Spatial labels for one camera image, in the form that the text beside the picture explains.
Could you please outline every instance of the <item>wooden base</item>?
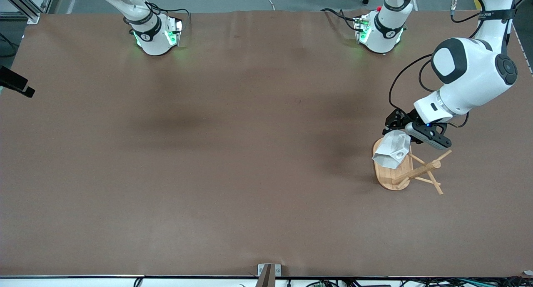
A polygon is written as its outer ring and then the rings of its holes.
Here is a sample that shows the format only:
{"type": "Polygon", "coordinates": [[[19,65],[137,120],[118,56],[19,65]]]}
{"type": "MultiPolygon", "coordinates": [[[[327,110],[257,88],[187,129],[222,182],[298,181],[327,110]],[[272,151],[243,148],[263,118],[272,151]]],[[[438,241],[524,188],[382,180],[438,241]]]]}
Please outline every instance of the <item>wooden base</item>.
{"type": "MultiPolygon", "coordinates": [[[[377,148],[379,147],[379,144],[383,138],[376,141],[374,144],[374,147],[372,149],[372,154],[376,152],[377,148]]],[[[444,154],[442,154],[437,159],[426,163],[422,161],[417,156],[413,155],[411,153],[411,147],[409,147],[409,153],[407,154],[407,157],[404,158],[402,163],[398,166],[396,169],[388,169],[386,167],[383,167],[379,164],[377,164],[374,161],[374,169],[376,170],[376,177],[377,181],[381,186],[388,190],[403,190],[409,185],[409,182],[411,180],[419,180],[426,183],[431,183],[435,186],[438,194],[443,194],[442,190],[440,189],[440,183],[438,183],[435,180],[435,177],[433,176],[432,172],[435,169],[440,168],[441,163],[440,160],[444,159],[446,156],[448,156],[451,153],[451,150],[448,150],[444,154]],[[419,162],[421,166],[413,169],[413,160],[416,162],[419,162]],[[424,179],[423,177],[419,177],[420,175],[428,174],[430,179],[424,179]]]]}
{"type": "MultiPolygon", "coordinates": [[[[376,152],[377,147],[379,146],[382,140],[383,138],[376,141],[376,143],[374,144],[374,148],[372,149],[372,155],[376,152]]],[[[405,157],[405,159],[396,169],[389,169],[383,167],[374,161],[374,169],[376,170],[377,181],[381,186],[388,190],[403,190],[407,187],[407,185],[409,185],[409,180],[401,182],[397,185],[393,184],[392,180],[413,170],[413,159],[411,158],[411,156],[405,157]]]]}

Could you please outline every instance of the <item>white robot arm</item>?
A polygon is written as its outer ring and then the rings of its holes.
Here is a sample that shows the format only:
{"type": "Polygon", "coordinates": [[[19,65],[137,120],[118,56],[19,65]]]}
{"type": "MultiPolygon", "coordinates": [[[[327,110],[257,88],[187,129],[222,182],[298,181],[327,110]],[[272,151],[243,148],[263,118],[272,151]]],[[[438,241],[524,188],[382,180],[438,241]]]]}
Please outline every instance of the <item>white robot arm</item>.
{"type": "Polygon", "coordinates": [[[514,0],[482,2],[476,35],[444,40],[432,54],[431,66],[444,85],[416,101],[410,113],[392,112],[383,134],[405,129],[417,143],[449,148],[451,141],[444,135],[449,120],[488,103],[514,84],[518,70],[506,54],[514,0]]]}
{"type": "Polygon", "coordinates": [[[400,42],[403,25],[413,10],[413,0],[385,0],[381,10],[362,16],[356,24],[358,42],[376,53],[386,53],[400,42]]]}
{"type": "Polygon", "coordinates": [[[179,42],[182,22],[173,17],[156,14],[146,0],[105,0],[122,14],[133,28],[137,44],[149,55],[162,55],[179,42]]]}

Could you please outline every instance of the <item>wooden stick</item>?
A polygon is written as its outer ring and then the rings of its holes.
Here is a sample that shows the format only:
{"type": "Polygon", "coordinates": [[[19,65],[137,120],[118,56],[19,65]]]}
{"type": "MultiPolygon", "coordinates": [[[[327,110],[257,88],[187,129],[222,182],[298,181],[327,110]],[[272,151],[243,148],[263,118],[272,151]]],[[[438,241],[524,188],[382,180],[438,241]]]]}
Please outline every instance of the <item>wooden stick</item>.
{"type": "Polygon", "coordinates": [[[433,185],[435,186],[436,191],[438,192],[438,194],[439,194],[439,195],[443,195],[444,192],[442,192],[442,190],[440,189],[440,186],[439,186],[438,183],[436,182],[435,177],[433,176],[433,174],[431,173],[431,171],[428,171],[428,175],[430,176],[431,182],[432,182],[433,185]]]}
{"type": "Polygon", "coordinates": [[[445,152],[444,154],[442,154],[440,157],[438,157],[436,160],[437,161],[440,161],[442,160],[445,156],[448,156],[449,154],[451,154],[451,149],[449,149],[447,152],[445,152]]]}
{"type": "Polygon", "coordinates": [[[418,181],[422,181],[422,182],[426,182],[426,183],[430,183],[430,184],[433,183],[431,180],[424,179],[423,177],[413,177],[413,179],[418,180],[418,181]]]}
{"type": "Polygon", "coordinates": [[[411,179],[410,179],[409,177],[406,177],[403,181],[401,181],[401,183],[400,183],[398,186],[396,186],[396,189],[397,189],[397,190],[401,190],[401,189],[403,189],[403,188],[404,188],[404,185],[407,185],[407,184],[409,183],[410,180],[411,180],[411,179]]]}
{"type": "Polygon", "coordinates": [[[427,173],[428,171],[432,171],[434,169],[437,169],[440,167],[440,161],[433,160],[432,162],[429,162],[426,165],[420,166],[416,169],[413,169],[409,171],[408,173],[405,173],[403,175],[400,175],[400,177],[395,177],[392,179],[392,185],[398,185],[401,183],[406,177],[413,178],[413,177],[419,177],[420,175],[423,175],[424,173],[427,173]]]}
{"type": "Polygon", "coordinates": [[[408,154],[411,158],[413,158],[414,160],[417,160],[417,162],[426,165],[426,162],[422,161],[422,159],[418,158],[417,156],[411,154],[410,152],[408,152],[407,154],[408,154]]]}

